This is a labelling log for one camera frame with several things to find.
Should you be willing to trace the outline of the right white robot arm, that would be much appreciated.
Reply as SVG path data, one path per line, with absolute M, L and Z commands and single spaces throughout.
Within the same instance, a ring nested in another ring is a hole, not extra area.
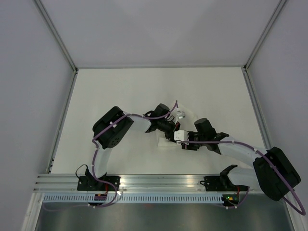
M 194 125 L 196 132 L 175 132 L 175 141 L 182 149 L 197 151 L 206 147 L 248 166 L 233 164 L 222 170 L 219 183 L 223 189 L 230 191 L 236 186 L 260 189 L 271 200 L 279 201 L 301 182 L 300 175 L 280 148 L 256 148 L 227 133 L 217 133 L 206 118 L 197 120 Z

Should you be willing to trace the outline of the white cloth napkin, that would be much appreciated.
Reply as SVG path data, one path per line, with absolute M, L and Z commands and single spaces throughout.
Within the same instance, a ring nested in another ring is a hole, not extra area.
M 180 122 L 180 130 L 192 131 L 195 130 L 194 122 L 198 120 L 197 113 L 195 113 L 190 108 L 185 105 L 179 103 L 179 110 L 185 113 L 185 117 L 179 119 Z M 165 134 L 159 130 L 155 132 L 157 146 L 161 148 L 169 148 L 174 147 L 176 143 L 168 141 L 165 138 Z

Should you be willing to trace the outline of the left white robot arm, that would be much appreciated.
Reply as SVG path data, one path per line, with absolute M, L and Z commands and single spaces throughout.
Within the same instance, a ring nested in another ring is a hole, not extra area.
M 178 110 L 175 103 L 172 109 L 159 104 L 154 110 L 145 114 L 130 114 L 118 106 L 111 108 L 92 128 L 92 142 L 96 149 L 91 165 L 85 165 L 85 174 L 77 176 L 78 191 L 116 191 L 119 189 L 120 177 L 107 174 L 107 164 L 113 148 L 119 145 L 128 131 L 144 133 L 159 130 L 165 134 L 167 141 L 174 142 L 174 133 L 179 131 L 179 117 L 171 113 Z

